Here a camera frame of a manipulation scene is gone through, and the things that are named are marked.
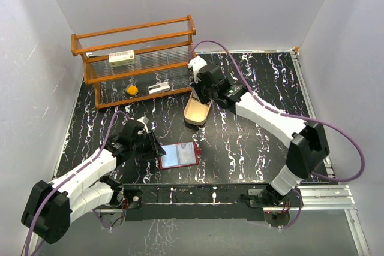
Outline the red leather card holder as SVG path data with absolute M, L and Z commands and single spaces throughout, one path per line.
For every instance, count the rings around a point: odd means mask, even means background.
M 169 144 L 161 147 L 165 155 L 160 157 L 161 170 L 198 165 L 201 149 L 195 142 Z

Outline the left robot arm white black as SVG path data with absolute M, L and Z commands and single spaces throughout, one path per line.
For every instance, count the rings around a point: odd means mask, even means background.
M 77 167 L 49 183 L 41 180 L 31 190 L 21 223 L 49 244 L 56 243 L 71 223 L 102 206 L 118 207 L 124 200 L 121 184 L 110 174 L 122 163 L 165 155 L 144 118 L 129 120 L 122 131 Z

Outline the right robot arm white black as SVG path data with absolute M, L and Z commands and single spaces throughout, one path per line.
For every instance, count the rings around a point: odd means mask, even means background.
M 211 101 L 223 109 L 246 118 L 274 135 L 287 148 L 286 161 L 280 172 L 254 201 L 281 206 L 289 192 L 309 178 L 329 155 L 329 145 L 322 124 L 315 121 L 289 118 L 264 100 L 256 100 L 245 85 L 231 83 L 217 65 L 203 59 L 190 61 L 191 87 L 202 104 Z

